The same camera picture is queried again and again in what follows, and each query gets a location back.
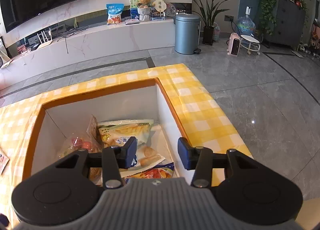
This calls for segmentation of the yellow green chips bag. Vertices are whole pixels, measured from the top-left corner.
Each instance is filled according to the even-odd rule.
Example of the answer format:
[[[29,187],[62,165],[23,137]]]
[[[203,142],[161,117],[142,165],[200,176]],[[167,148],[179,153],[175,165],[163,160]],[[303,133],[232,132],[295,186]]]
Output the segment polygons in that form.
[[[104,146],[120,148],[124,154],[119,165],[122,178],[142,173],[159,165],[165,157],[147,145],[153,119],[127,119],[104,121],[97,124],[97,129]]]

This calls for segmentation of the yellow checkered tablecloth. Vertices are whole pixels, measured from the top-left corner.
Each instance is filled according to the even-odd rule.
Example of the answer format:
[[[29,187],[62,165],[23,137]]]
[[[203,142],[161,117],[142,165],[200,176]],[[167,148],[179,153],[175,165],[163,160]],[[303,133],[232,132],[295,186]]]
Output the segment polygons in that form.
[[[228,117],[184,64],[120,73],[44,92],[1,108],[1,149],[9,158],[1,174],[1,213],[8,217],[11,226],[18,224],[11,195],[23,180],[30,133],[40,105],[76,93],[154,78],[160,80],[167,92],[191,145],[207,147],[216,153],[234,148],[249,155]]]

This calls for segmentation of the red clear snack bag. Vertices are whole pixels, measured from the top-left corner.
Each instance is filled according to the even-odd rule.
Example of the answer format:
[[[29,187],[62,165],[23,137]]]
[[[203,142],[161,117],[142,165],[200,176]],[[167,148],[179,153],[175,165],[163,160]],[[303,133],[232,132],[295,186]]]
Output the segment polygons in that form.
[[[74,132],[65,139],[58,149],[57,158],[63,158],[79,149],[86,149],[89,153],[101,152],[100,144],[92,136],[81,132]]]

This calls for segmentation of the orange snack packet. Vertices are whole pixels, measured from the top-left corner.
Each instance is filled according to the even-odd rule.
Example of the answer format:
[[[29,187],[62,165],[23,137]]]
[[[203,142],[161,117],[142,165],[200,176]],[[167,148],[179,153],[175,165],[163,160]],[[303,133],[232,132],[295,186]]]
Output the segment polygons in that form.
[[[171,178],[174,173],[174,163],[168,163],[163,165],[157,165],[151,169],[143,171],[141,173],[137,173],[132,176],[124,177],[125,181],[136,178],[136,179],[165,179]]]

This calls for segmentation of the orange white storage box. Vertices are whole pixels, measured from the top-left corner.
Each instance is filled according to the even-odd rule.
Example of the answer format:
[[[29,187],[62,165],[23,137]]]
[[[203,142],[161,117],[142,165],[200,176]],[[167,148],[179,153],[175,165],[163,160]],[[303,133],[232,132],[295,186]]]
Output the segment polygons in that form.
[[[187,134],[157,78],[76,93],[41,104],[30,133],[22,179],[57,161],[64,140],[74,132],[86,132],[92,116],[99,122],[153,119],[156,131],[148,144],[174,162],[176,176],[191,182],[192,172],[184,168],[177,151],[178,139]]]

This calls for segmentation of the pink space heater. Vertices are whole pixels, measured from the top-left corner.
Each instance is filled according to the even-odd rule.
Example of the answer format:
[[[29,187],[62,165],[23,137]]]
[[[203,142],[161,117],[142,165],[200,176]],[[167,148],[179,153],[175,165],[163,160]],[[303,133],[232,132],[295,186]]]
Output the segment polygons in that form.
[[[228,40],[227,54],[237,56],[240,50],[240,37],[237,33],[231,33]]]

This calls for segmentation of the white tv console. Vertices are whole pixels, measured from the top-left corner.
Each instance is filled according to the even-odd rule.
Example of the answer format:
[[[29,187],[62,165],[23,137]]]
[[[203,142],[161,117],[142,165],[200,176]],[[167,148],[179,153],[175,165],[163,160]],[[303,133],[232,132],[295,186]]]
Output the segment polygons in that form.
[[[1,89],[35,75],[86,60],[139,50],[172,47],[173,20],[133,25],[102,25],[53,41],[50,45],[18,55],[1,69]]]

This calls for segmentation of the white round stool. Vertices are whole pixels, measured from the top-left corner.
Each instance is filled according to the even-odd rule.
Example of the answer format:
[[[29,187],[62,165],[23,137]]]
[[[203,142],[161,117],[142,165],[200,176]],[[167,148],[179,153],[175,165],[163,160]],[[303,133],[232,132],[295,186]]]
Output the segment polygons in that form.
[[[240,36],[240,47],[246,49],[248,55],[251,55],[252,52],[260,55],[260,42],[253,36],[242,34]]]

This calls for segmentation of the white router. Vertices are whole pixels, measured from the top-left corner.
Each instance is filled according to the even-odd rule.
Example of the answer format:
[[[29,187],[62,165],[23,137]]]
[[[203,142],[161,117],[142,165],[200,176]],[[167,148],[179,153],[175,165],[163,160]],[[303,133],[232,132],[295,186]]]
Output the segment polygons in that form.
[[[39,39],[38,49],[47,47],[53,42],[51,28],[48,31],[43,30],[41,33],[37,33],[37,37]]]

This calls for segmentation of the water jug with pump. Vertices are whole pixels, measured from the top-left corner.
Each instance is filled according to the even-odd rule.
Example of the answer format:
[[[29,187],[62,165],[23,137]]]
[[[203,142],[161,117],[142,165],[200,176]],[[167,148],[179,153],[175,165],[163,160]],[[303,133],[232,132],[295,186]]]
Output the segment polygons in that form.
[[[240,17],[236,23],[240,35],[253,36],[255,32],[255,23],[250,18],[251,7],[247,6],[245,15]]]

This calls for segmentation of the potted long-leaf plant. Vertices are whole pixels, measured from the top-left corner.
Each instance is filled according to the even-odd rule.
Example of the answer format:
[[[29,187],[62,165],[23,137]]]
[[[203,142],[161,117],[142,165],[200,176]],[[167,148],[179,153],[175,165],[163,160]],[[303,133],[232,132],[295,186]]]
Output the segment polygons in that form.
[[[199,12],[193,11],[194,13],[198,14],[203,23],[203,39],[202,43],[205,45],[212,45],[213,44],[213,36],[215,30],[215,18],[218,14],[228,11],[228,8],[220,8],[220,6],[230,0],[222,0],[215,3],[215,0],[205,0],[205,3],[202,0],[192,0],[197,7],[199,8]]]

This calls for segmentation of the blue snack bag on console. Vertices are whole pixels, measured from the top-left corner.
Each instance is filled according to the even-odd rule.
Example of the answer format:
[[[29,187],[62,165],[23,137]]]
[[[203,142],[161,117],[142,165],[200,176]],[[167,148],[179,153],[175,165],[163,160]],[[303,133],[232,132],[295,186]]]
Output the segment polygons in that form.
[[[107,4],[107,24],[113,25],[113,24],[119,24],[121,23],[121,14],[124,9],[124,4]]]

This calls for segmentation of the dark grey cabinet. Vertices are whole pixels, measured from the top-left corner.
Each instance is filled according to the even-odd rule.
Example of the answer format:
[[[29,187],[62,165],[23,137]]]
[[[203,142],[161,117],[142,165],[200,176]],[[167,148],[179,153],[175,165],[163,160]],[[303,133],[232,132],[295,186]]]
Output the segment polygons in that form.
[[[273,13],[276,25],[271,28],[271,35],[264,35],[264,40],[295,49],[302,36],[305,11],[291,0],[277,0]]]

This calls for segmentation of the round paper fan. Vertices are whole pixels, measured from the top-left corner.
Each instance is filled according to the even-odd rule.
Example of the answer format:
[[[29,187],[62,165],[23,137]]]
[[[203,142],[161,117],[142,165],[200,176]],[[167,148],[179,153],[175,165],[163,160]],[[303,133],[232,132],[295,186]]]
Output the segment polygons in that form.
[[[164,0],[155,0],[152,6],[159,13],[162,13],[167,9],[167,4],[164,2]]]

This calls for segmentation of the teddy bear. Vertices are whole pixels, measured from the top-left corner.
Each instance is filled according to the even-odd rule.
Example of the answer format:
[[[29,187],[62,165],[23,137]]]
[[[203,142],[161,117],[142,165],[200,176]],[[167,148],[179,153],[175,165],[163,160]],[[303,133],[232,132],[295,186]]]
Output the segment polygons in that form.
[[[151,0],[138,0],[136,3],[138,8],[149,8],[153,7],[155,4]]]

